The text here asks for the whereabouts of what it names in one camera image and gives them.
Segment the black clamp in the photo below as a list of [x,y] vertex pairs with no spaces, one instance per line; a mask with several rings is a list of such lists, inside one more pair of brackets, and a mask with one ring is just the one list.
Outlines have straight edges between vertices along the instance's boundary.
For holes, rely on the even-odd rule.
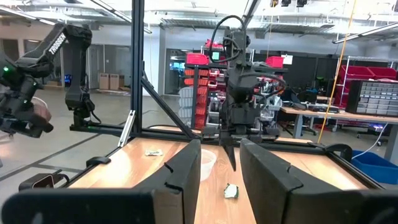
[[351,162],[351,159],[353,158],[353,149],[347,144],[337,143],[324,146],[322,144],[309,143],[309,145],[319,147],[325,152],[341,152],[340,157],[345,159],[347,162]]
[[69,183],[70,179],[66,174],[61,174],[62,170],[57,170],[52,174],[36,174],[33,177],[19,184],[18,190],[36,189],[36,188],[54,188],[54,185],[62,179]]
[[86,161],[86,167],[97,166],[99,164],[108,164],[111,162],[110,158],[104,156],[96,156]]

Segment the white wall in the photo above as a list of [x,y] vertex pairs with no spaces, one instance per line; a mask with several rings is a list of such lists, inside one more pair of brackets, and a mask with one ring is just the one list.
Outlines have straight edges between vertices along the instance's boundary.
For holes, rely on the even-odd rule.
[[[0,38],[17,39],[19,46],[19,55],[24,54],[23,40],[43,40],[51,31],[52,26],[45,24],[32,24],[30,27],[21,24],[11,24],[11,26],[2,26],[0,24]],[[152,27],[152,34],[144,35],[144,61],[145,71],[148,79],[158,91],[159,82],[159,50],[160,50],[160,29]],[[93,31],[92,44],[109,45],[131,45],[131,27],[130,26],[104,26],[101,30]]]

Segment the wooden tabletop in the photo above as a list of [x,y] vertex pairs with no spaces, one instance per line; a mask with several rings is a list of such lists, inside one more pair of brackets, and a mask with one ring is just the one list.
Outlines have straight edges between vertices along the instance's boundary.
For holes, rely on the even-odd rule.
[[[98,165],[78,179],[71,188],[131,188],[153,174],[164,162],[187,143],[135,138],[113,154],[111,163]],[[164,155],[145,156],[145,150],[163,150]],[[239,160],[235,149],[236,172],[233,172],[222,147],[202,144],[202,149],[214,152],[217,161],[208,179],[200,183],[195,223],[256,223],[244,186]],[[326,156],[273,152],[292,165],[343,190],[364,189],[365,186]],[[239,198],[224,198],[227,184],[239,187]]]
[[[298,110],[298,109],[286,107],[286,106],[281,107],[280,110],[282,110],[285,113],[289,113],[289,114],[302,114],[305,116],[318,117],[318,118],[323,118],[325,116],[325,112],[314,112],[314,111],[310,111],[310,110]],[[375,122],[380,122],[380,123],[395,123],[395,124],[398,123],[398,118],[353,114],[353,113],[345,112],[344,110],[340,110],[339,113],[328,113],[328,118],[375,121]]]

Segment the glass wall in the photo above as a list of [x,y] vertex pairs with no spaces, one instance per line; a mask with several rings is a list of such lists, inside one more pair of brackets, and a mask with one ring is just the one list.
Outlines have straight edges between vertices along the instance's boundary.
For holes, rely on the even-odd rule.
[[[41,41],[39,40],[24,40],[24,52],[30,52],[39,46]],[[55,55],[53,60],[54,70],[45,78],[37,78],[36,80],[44,85],[48,86],[62,86],[62,69],[61,69],[61,54]]]
[[104,73],[104,45],[92,44],[87,56],[88,81],[90,89],[100,87],[100,74]]
[[124,86],[130,87],[130,46],[105,45],[105,73],[124,77]]
[[19,59],[18,40],[0,39],[0,50],[13,61]]
[[177,95],[184,84],[185,60],[187,53],[200,53],[200,50],[167,49],[164,93]]

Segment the white bucket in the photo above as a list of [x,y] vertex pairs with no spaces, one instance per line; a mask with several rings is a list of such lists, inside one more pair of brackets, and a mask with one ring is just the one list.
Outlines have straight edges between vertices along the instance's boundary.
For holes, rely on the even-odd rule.
[[206,149],[201,150],[200,181],[206,180],[210,176],[216,160],[216,154]]

